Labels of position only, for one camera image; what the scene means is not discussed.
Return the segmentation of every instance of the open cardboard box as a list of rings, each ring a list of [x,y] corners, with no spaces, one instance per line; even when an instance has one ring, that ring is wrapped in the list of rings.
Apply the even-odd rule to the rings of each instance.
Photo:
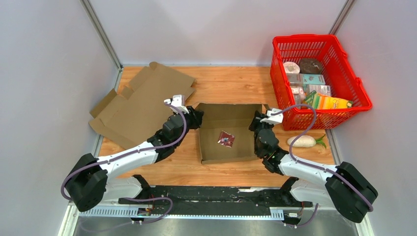
[[[194,78],[151,62],[125,87],[120,95],[111,90],[90,112],[95,132],[129,149],[146,141],[172,115],[164,100],[183,94],[188,98]]]
[[[255,111],[262,112],[262,104],[206,104],[196,110],[204,111],[203,124],[198,129],[202,164],[257,160],[253,132],[248,127]],[[232,147],[218,143],[220,133],[235,136]]]

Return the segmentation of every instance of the white radish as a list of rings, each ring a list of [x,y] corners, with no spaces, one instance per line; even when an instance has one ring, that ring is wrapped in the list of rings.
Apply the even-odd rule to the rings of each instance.
[[[293,145],[293,147],[295,148],[311,148],[312,146],[316,145],[316,144],[320,144],[323,145],[325,148],[326,144],[323,142],[323,138],[325,135],[323,135],[322,137],[318,138],[318,139],[314,139],[313,137],[309,136],[309,135],[303,135],[301,136],[299,139],[297,139]],[[291,137],[287,140],[287,144],[290,145],[294,139],[296,139],[297,136]]]

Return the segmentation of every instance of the red basket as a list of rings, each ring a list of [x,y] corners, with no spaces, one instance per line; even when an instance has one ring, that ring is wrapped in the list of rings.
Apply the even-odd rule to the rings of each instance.
[[[317,120],[312,129],[332,129],[359,112],[372,108],[372,102],[355,76],[348,55],[334,35],[299,34],[275,37],[272,41],[271,79],[280,109],[295,105],[283,63],[298,63],[302,58],[315,58],[323,64],[322,74],[332,96],[353,101],[349,109],[316,110]],[[313,119],[311,110],[294,108],[284,114],[284,130],[304,130]]]

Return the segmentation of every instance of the metal frame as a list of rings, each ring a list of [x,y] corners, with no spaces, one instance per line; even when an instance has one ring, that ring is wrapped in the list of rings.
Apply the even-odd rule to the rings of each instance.
[[[337,34],[340,27],[342,26],[343,22],[345,21],[346,17],[348,16],[349,12],[351,11],[353,5],[355,4],[356,0],[347,0],[345,5],[343,5],[342,10],[340,11],[339,15],[337,16],[336,20],[331,27],[329,34]]]
[[[115,85],[114,85],[114,89],[116,91],[118,90],[122,73],[123,73],[123,68],[120,68],[118,76],[116,77]],[[93,156],[95,157],[98,156],[98,154],[100,153],[102,143],[103,143],[103,136],[97,135],[97,140],[95,141],[95,145],[92,150]],[[64,218],[62,220],[61,227],[58,232],[58,236],[72,236],[74,234],[75,226],[77,225],[79,215],[80,215],[80,212],[77,210],[77,207],[72,202],[70,202],[68,204]]]
[[[104,32],[104,29],[94,11],[94,8],[90,0],[80,0],[80,2],[83,5],[84,9],[86,10],[87,15],[89,16],[92,24],[94,25],[94,28],[97,31],[97,34],[100,37],[101,41],[103,42],[104,47],[106,48],[111,59],[113,60],[113,63],[119,69],[119,71],[121,71],[121,69],[123,68],[123,65],[121,64],[112,44],[110,43],[110,40],[106,35],[106,32]]]

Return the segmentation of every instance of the small packet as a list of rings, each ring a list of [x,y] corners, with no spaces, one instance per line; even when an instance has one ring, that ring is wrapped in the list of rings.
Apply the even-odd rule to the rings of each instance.
[[[235,140],[234,135],[231,135],[225,131],[222,131],[220,132],[220,137],[217,143],[231,148],[234,140]]]
[[[294,100],[296,102],[296,104],[300,104],[301,103],[301,97],[299,94],[293,94],[294,96]]]
[[[296,95],[299,95],[299,99],[300,101],[304,101],[305,99],[305,93],[302,87],[290,87],[291,88],[291,92],[293,93],[294,97]]]
[[[320,95],[331,97],[331,89],[328,85],[307,85],[307,94],[314,90]]]

